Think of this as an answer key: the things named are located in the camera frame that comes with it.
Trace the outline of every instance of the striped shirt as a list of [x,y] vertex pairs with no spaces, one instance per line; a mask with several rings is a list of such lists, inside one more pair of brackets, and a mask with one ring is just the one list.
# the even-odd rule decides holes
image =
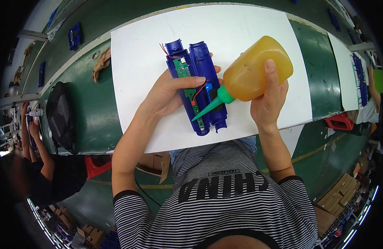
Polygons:
[[317,240],[302,179],[275,182],[238,140],[181,150],[173,176],[156,217],[137,192],[114,197],[122,248],[206,248],[230,235],[254,237],[272,249],[313,248]]

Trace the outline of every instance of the glue bottle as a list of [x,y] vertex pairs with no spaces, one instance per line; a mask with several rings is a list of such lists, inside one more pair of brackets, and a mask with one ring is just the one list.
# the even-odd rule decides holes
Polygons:
[[26,115],[29,115],[32,117],[41,117],[43,113],[44,113],[43,110],[40,108],[40,109],[35,109],[35,110],[30,111]]
[[222,103],[230,104],[235,99],[250,101],[264,94],[266,82],[263,68],[267,59],[273,59],[276,64],[279,85],[293,74],[294,68],[284,48],[272,37],[264,36],[229,66],[224,72],[224,84],[218,89],[218,96],[192,121]]

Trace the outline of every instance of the blue jeans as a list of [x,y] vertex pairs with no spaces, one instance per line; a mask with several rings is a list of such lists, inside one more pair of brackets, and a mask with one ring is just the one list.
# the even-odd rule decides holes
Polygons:
[[[253,153],[256,152],[256,135],[239,138],[241,142],[243,142]],[[176,155],[179,153],[180,149],[174,149],[172,151],[168,151],[171,156],[171,164],[174,163]]]

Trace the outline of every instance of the green table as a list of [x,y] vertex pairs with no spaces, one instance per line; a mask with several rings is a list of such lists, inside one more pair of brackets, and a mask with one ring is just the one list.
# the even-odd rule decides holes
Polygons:
[[[293,13],[335,34],[344,43],[351,44],[346,31],[346,21],[342,17],[338,16],[338,21],[343,32],[337,33],[332,26],[326,12],[327,2],[324,0],[308,2],[299,5],[294,5],[291,1],[287,3],[284,1],[248,1],[246,3]],[[133,4],[112,0],[101,5],[101,2],[97,0],[89,0],[69,16],[63,26],[66,27],[77,20],[80,21],[85,34],[81,48],[111,28],[133,18],[166,7],[186,4],[186,2],[146,1],[144,5]],[[298,39],[307,70],[313,119],[319,120],[330,114],[338,113],[342,110],[338,71],[328,36],[301,23],[294,21],[290,21],[290,23]],[[25,93],[38,90],[35,90],[35,84],[30,82],[38,79],[38,66],[36,65],[39,65],[41,61],[47,62],[45,78],[49,79],[74,55],[74,52],[68,49],[67,30],[63,26],[55,39],[42,48],[34,66],[30,69],[28,82],[24,89]],[[92,68],[96,64],[96,59],[93,59],[92,56],[95,53],[102,53],[109,46],[110,40],[91,49],[66,69],[50,86],[52,87],[58,81],[69,82],[76,111],[76,150],[81,154],[102,154],[113,150],[122,136],[115,103],[111,66],[100,72],[99,83],[95,84],[92,80]],[[50,89],[41,96],[42,107],[46,104],[49,92]],[[44,116],[41,118],[41,126],[48,150],[54,153],[53,143],[48,137],[47,120]],[[60,149],[59,152],[66,153],[64,149]]]

